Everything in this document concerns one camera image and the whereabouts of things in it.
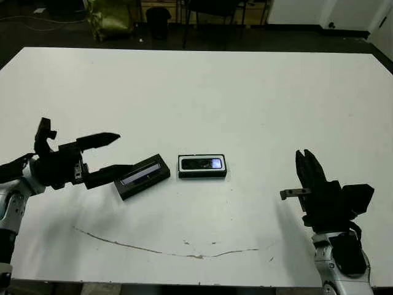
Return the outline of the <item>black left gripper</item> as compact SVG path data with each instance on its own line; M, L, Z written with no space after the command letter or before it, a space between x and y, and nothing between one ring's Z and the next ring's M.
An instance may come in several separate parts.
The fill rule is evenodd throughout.
M82 152L107 146L120 135L110 132L96 133L76 139L76 143L63 144L53 151L47 143L35 144L38 159L33 170L38 181L47 187L61 189L66 183L84 183L87 189L111 183L128 173L128 165L111 165L89 173L83 162Z

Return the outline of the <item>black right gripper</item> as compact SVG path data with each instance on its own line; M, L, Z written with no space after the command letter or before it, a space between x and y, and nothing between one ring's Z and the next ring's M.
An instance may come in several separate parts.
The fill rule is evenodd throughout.
M348 229L350 218L348 206L342 197L338 181L326 182L322 165L308 149L296 151L296 171L302 187L324 183L312 188L284 189L280 192L282 200L295 197L299 200L305 215L302 217L306 227L312 229Z

